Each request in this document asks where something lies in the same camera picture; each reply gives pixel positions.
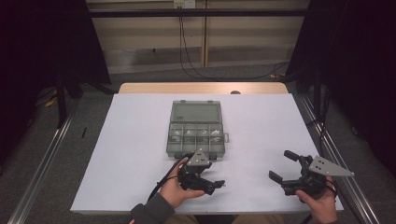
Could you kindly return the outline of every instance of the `white tabletop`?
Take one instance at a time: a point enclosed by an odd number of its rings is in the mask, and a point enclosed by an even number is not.
[[[291,94],[117,94],[71,211],[122,214],[145,203],[175,162],[166,154],[172,102],[220,101],[224,132],[230,135],[224,158],[202,173],[225,180],[213,195],[184,202],[180,214],[243,214],[308,211],[297,196],[285,196],[269,179],[301,176],[299,162],[285,150],[315,157],[318,152]],[[343,207],[337,200],[337,210]]]

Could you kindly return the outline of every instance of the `forearm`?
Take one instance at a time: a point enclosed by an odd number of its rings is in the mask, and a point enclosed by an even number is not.
[[[140,203],[131,211],[135,224],[164,223],[174,213],[173,207],[159,193],[145,205]]]

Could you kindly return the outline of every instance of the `human hand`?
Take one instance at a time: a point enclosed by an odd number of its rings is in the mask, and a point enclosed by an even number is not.
[[[177,208],[187,199],[198,198],[205,194],[203,190],[184,190],[178,183],[177,174],[180,166],[185,162],[185,160],[182,160],[178,163],[175,169],[168,176],[168,181],[163,184],[163,187],[160,190],[160,194],[173,208]]]
[[[326,176],[327,186],[332,188],[332,177]],[[335,195],[326,188],[323,196],[317,200],[310,197],[302,190],[297,189],[296,195],[311,209],[311,215],[315,223],[332,223],[337,220],[335,212]]]

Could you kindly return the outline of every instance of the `hand-held gripper device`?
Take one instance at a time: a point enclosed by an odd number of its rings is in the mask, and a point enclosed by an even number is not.
[[[213,183],[201,178],[201,173],[212,165],[202,150],[188,157],[189,159],[182,165],[177,175],[183,189],[201,189],[206,194],[212,195],[215,189],[220,189],[224,185],[224,180]]]
[[[316,156],[299,156],[294,152],[285,150],[284,156],[292,161],[298,161],[301,166],[301,177],[296,180],[283,180],[280,175],[270,171],[268,176],[285,190],[285,195],[295,195],[297,189],[303,190],[314,199],[323,196],[324,190],[327,188],[326,175],[353,176],[354,173],[338,166],[331,161]]]

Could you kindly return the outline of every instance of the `sleeve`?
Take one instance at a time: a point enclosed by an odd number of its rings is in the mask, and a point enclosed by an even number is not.
[[[131,211],[135,224],[164,223],[174,213],[173,207],[159,193],[145,205],[140,203]]]

